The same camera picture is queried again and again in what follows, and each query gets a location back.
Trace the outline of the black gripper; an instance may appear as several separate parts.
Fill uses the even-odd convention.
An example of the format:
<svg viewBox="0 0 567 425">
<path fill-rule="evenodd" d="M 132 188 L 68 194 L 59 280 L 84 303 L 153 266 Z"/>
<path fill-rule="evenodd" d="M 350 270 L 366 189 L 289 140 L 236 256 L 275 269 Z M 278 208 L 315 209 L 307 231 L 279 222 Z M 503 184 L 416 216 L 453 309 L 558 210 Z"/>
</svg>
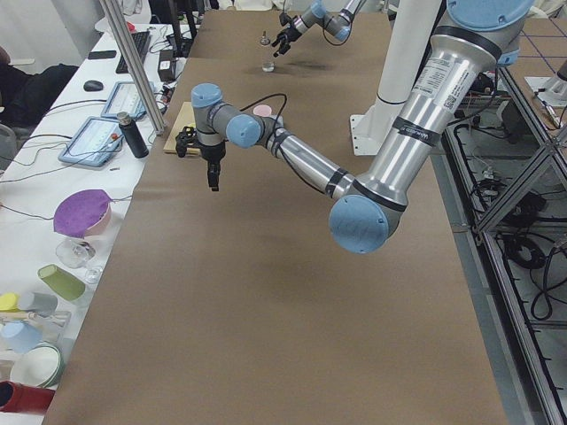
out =
<svg viewBox="0 0 567 425">
<path fill-rule="evenodd" d="M 184 126 L 175 137 L 175 151 L 179 158 L 199 155 L 207 162 L 207 183 L 213 191 L 219 190 L 221 160 L 226 155 L 225 142 L 205 145 L 198 139 L 198 131 L 193 126 Z"/>
<path fill-rule="evenodd" d="M 291 44 L 302 36 L 302 32 L 298 30 L 298 26 L 303 24 L 303 19 L 300 15 L 292 18 L 286 12 L 281 12 L 279 21 L 283 30 L 278 33 L 276 39 L 271 43 L 271 46 L 276 48 L 276 51 L 273 53 L 274 58 L 284 55 L 291 48 Z"/>
</svg>

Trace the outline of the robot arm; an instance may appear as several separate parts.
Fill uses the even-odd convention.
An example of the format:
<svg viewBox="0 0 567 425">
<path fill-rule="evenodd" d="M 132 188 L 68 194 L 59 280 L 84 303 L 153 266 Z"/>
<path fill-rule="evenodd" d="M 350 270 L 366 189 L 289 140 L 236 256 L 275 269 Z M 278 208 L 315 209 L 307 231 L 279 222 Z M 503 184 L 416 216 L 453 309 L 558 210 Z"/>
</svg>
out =
<svg viewBox="0 0 567 425">
<path fill-rule="evenodd" d="M 342 45 L 348 40 L 355 16 L 365 3 L 348 1 L 336 15 L 327 11 L 323 1 L 313 1 L 301 14 L 293 17 L 283 8 L 279 15 L 283 29 L 271 43 L 276 48 L 273 56 L 277 58 L 287 53 L 291 45 L 313 26 L 319 26 L 323 36 L 331 35 L 338 41 L 338 45 Z"/>
<path fill-rule="evenodd" d="M 381 247 L 408 206 L 407 192 L 474 80 L 508 66 L 531 9 L 528 1 L 432 1 L 398 4 L 384 75 L 401 99 L 387 116 L 389 131 L 363 174 L 352 175 L 289 132 L 278 115 L 261 117 L 227 103 L 221 89 L 201 83 L 191 93 L 197 145 L 217 189 L 226 143 L 264 147 L 306 185 L 334 200 L 329 227 L 354 253 Z"/>
</svg>

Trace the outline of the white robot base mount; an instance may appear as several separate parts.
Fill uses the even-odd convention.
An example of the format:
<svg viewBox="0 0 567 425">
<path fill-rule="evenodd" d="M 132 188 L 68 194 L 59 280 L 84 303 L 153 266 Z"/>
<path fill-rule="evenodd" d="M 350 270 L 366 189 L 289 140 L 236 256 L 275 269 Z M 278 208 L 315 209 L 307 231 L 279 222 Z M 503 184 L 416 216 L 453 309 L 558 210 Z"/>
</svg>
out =
<svg viewBox="0 0 567 425">
<path fill-rule="evenodd" d="M 440 0 L 400 1 L 385 56 L 376 101 L 362 115 L 351 117 L 356 156 L 374 156 L 393 121 L 407 102 L 436 20 L 443 14 Z"/>
</svg>

